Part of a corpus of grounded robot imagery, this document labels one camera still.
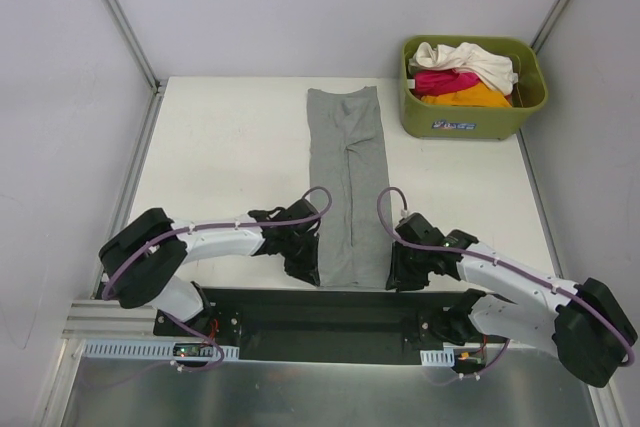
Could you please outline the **grey t shirt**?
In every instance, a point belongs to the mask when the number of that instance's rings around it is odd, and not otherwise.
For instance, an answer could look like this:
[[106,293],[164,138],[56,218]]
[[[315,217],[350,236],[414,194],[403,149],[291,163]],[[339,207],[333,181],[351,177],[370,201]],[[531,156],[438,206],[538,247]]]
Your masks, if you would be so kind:
[[390,221],[391,203],[386,199],[377,206],[379,194],[390,186],[377,89],[346,94],[310,89],[306,109],[310,183],[332,196],[319,229],[320,285],[383,289],[392,241],[378,215]]

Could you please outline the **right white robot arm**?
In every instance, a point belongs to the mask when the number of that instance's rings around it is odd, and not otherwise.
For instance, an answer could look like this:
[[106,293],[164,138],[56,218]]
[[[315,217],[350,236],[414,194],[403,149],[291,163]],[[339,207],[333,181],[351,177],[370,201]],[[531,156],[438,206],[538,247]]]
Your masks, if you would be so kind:
[[638,334],[604,283],[545,275],[500,256],[464,231],[443,234],[419,213],[402,219],[390,233],[388,289],[420,290],[430,275],[471,286],[428,318],[427,330],[439,340],[463,346],[484,335],[523,343],[597,388],[630,364]]

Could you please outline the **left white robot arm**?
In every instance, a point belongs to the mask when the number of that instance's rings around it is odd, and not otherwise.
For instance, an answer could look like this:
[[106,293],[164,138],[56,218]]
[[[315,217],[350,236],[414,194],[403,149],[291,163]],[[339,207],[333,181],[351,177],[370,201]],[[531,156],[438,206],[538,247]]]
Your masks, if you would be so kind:
[[288,275],[317,285],[320,223],[320,213],[305,198],[287,208],[202,223],[148,209],[99,250],[108,275],[103,298],[124,309],[152,306],[176,318],[188,335],[202,335],[212,314],[199,287],[176,275],[180,267],[227,256],[279,255]]

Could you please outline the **green plastic bin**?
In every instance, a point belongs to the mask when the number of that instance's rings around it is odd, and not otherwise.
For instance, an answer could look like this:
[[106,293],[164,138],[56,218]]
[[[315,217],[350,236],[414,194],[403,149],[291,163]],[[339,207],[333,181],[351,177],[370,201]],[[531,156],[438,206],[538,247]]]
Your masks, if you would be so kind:
[[[414,76],[409,59],[422,42],[432,47],[474,43],[513,61],[519,80],[510,95],[511,108],[456,107],[426,104],[413,92]],[[418,35],[405,41],[401,54],[400,119],[414,137],[504,140],[516,133],[532,114],[540,111],[548,97],[547,86],[532,48],[515,38],[469,35]]]

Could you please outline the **pink t shirt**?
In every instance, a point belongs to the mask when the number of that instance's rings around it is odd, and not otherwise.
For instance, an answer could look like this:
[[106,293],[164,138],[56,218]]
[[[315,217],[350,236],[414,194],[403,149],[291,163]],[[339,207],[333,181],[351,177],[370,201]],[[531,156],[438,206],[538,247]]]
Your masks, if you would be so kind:
[[476,86],[481,79],[474,73],[455,70],[424,70],[415,74],[413,92],[420,96],[440,96]]

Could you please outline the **orange t shirt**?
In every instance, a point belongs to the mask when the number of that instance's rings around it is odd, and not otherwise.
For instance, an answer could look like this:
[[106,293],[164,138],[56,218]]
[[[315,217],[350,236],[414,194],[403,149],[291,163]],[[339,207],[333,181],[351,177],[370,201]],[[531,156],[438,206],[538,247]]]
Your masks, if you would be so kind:
[[426,104],[456,107],[511,108],[509,99],[501,92],[491,90],[485,84],[437,96],[424,95],[420,100]]

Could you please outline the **white t shirt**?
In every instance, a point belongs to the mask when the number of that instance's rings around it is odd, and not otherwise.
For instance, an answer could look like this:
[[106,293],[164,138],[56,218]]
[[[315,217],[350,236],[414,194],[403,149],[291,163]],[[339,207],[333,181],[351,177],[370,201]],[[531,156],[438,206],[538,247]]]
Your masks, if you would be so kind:
[[519,80],[509,57],[493,54],[469,42],[457,47],[445,44],[432,47],[428,42],[422,42],[408,65],[415,72],[454,70],[473,73],[491,90],[503,95],[510,95]]

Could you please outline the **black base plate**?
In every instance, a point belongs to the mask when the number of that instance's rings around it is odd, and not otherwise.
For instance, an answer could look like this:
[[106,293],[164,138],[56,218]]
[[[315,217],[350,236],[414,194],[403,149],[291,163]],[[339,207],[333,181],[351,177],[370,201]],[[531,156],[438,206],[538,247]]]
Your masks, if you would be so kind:
[[463,292],[207,288],[215,339],[243,360],[417,365],[443,343],[429,332]]

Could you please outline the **aluminium rail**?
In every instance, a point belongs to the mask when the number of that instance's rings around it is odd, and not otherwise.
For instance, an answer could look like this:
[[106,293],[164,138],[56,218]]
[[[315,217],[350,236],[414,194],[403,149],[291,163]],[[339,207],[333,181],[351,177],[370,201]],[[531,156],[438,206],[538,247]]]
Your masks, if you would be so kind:
[[156,310],[149,306],[123,309],[117,301],[75,300],[62,330],[65,339],[148,339]]

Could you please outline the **left aluminium frame post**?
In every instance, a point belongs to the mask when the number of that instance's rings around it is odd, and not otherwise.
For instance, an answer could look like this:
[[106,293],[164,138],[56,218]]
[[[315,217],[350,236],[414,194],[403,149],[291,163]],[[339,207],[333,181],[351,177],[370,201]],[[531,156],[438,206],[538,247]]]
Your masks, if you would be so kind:
[[154,72],[151,63],[145,54],[143,47],[127,18],[127,15],[119,0],[102,0],[105,8],[118,30],[125,47],[129,51],[138,70],[142,74],[145,83],[156,94],[162,87],[161,80]]

